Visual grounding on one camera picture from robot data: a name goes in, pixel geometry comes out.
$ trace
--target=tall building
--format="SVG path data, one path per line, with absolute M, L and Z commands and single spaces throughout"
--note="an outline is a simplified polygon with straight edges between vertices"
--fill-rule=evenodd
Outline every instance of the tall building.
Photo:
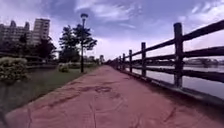
M 41 39 L 48 39 L 50 28 L 49 19 L 36 19 L 32 31 L 32 43 L 38 44 Z
M 25 23 L 25 26 L 16 26 L 15 21 L 11 21 L 9 26 L 0 24 L 0 41 L 4 42 L 18 42 L 19 38 L 26 34 L 27 42 L 31 41 L 31 33 L 30 33 L 30 24 L 28 22 Z

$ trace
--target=lawn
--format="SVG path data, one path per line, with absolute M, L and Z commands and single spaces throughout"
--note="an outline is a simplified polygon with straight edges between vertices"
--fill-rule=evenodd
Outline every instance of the lawn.
M 79 69 L 70 69 L 69 73 L 61 73 L 55 70 L 37 71 L 29 73 L 27 81 L 16 83 L 8 88 L 3 108 L 9 112 L 33 101 L 56 88 L 62 87 L 69 81 L 78 78 L 82 74 Z

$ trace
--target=river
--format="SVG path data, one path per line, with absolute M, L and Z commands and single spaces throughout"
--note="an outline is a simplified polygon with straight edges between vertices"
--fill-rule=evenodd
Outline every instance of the river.
M 172 66 L 148 66 L 153 68 L 174 68 Z M 195 70 L 195 71 L 214 71 L 214 72 L 223 72 L 224 66 L 214 67 L 214 68 L 199 68 L 199 67 L 184 67 L 186 70 Z M 133 69 L 134 73 L 140 74 L 140 70 Z M 169 83 L 174 83 L 174 76 L 166 73 L 152 72 L 147 71 L 147 76 L 163 80 Z M 197 90 L 199 92 L 207 93 L 221 99 L 224 99 L 224 83 L 214 82 L 209 80 L 204 80 L 200 78 L 193 77 L 183 77 L 183 87 Z

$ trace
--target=lamp post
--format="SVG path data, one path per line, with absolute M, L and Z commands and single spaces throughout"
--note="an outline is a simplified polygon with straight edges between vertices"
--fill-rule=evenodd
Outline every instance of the lamp post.
M 82 19 L 82 39 L 81 39 L 81 73 L 84 72 L 84 60 L 83 60 L 83 43 L 84 43 L 84 34 L 85 34 L 85 21 L 88 18 L 88 15 L 85 13 L 81 14 Z

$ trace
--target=railing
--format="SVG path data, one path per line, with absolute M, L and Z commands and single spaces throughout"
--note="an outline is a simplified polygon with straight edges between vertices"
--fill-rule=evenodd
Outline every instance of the railing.
M 143 42 L 141 44 L 141 51 L 132 53 L 132 50 L 129 50 L 128 56 L 125 56 L 125 54 L 123 54 L 122 57 L 120 56 L 119 58 L 116 58 L 115 60 L 113 60 L 111 62 L 111 65 L 123 71 L 126 70 L 128 65 L 129 71 L 128 72 L 126 71 L 126 72 L 129 74 L 135 74 L 133 73 L 133 69 L 138 69 L 138 70 L 141 70 L 141 74 L 139 75 L 141 78 L 151 79 L 152 81 L 162 83 L 162 84 L 169 84 L 179 89 L 182 88 L 183 76 L 196 77 L 196 78 L 224 83 L 224 73 L 202 72 L 202 71 L 183 69 L 184 58 L 224 56 L 224 46 L 212 47 L 212 48 L 206 48 L 206 49 L 200 49 L 200 50 L 194 50 L 194 51 L 188 51 L 188 52 L 183 51 L 184 41 L 189 41 L 189 40 L 192 40 L 207 34 L 211 34 L 213 32 L 220 31 L 222 29 L 224 29 L 224 20 L 217 23 L 213 23 L 206 27 L 200 28 L 189 34 L 183 35 L 182 24 L 176 23 L 174 24 L 174 39 L 171 39 L 169 41 L 163 42 L 161 44 L 158 44 L 149 48 L 146 48 L 146 43 Z M 146 53 L 149 51 L 156 50 L 156 49 L 163 48 L 170 45 L 175 46 L 175 54 L 153 56 L 153 57 L 146 56 Z M 136 55 L 141 55 L 141 58 L 133 60 L 133 57 Z M 158 66 L 164 65 L 164 63 L 173 65 L 174 69 L 147 67 L 153 61 L 154 62 L 156 61 L 156 65 Z M 146 75 L 147 71 L 172 74 L 174 75 L 174 83 L 170 84 L 161 80 L 150 78 Z

